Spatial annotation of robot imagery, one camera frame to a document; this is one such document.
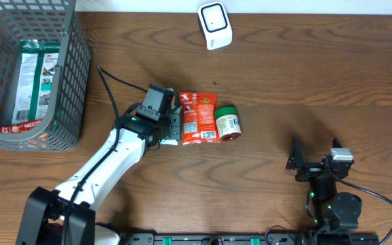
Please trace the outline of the white small packet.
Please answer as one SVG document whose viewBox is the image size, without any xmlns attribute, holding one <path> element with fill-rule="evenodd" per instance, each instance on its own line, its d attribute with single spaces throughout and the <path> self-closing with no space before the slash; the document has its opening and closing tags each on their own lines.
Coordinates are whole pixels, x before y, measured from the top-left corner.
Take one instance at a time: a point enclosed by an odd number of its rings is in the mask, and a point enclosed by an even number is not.
<svg viewBox="0 0 392 245">
<path fill-rule="evenodd" d="M 170 146 L 177 146 L 179 140 L 173 140 L 173 139 L 162 139 L 160 141 L 161 145 L 170 145 Z"/>
</svg>

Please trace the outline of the red snack bag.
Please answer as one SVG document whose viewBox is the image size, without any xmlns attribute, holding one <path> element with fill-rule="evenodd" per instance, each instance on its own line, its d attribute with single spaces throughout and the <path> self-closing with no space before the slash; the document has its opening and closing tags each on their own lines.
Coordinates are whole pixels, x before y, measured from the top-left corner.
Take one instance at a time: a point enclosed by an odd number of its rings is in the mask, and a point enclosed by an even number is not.
<svg viewBox="0 0 392 245">
<path fill-rule="evenodd" d="M 183 145 L 220 142 L 214 119 L 216 102 L 214 93 L 180 92 L 184 116 Z"/>
</svg>

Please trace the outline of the green lid jar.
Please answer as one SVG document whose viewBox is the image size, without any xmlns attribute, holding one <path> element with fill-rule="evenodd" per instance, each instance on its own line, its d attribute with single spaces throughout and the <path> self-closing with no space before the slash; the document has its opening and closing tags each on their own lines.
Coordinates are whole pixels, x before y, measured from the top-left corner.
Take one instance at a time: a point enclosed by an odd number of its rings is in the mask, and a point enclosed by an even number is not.
<svg viewBox="0 0 392 245">
<path fill-rule="evenodd" d="M 214 112 L 216 127 L 222 141 L 235 140 L 241 136 L 240 120 L 235 107 L 227 106 Z"/>
</svg>

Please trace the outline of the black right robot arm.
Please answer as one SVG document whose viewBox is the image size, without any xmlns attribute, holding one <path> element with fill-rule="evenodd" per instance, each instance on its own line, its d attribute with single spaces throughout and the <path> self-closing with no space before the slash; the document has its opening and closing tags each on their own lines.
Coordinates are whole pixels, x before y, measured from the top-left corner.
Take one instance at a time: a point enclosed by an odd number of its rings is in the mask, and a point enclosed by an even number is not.
<svg viewBox="0 0 392 245">
<path fill-rule="evenodd" d="M 336 184 L 348 176 L 354 163 L 353 154 L 336 138 L 332 148 L 319 162 L 304 159 L 299 140 L 292 141 L 286 168 L 295 170 L 297 182 L 308 182 L 308 215 L 315 218 L 317 227 L 327 231 L 353 230 L 358 228 L 362 200 L 349 193 L 339 192 Z"/>
</svg>

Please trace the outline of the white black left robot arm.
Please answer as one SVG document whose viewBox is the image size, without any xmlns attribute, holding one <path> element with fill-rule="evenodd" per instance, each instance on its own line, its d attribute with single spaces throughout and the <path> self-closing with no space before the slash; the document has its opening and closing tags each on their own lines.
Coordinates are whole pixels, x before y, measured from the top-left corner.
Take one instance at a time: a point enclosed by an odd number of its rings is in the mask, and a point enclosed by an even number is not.
<svg viewBox="0 0 392 245">
<path fill-rule="evenodd" d="M 119 116 L 103 146 L 54 190 L 27 199 L 17 244 L 122 244 L 123 235 L 97 223 L 96 213 L 124 173 L 153 146 L 181 138 L 179 97 L 150 86 L 142 103 Z"/>
</svg>

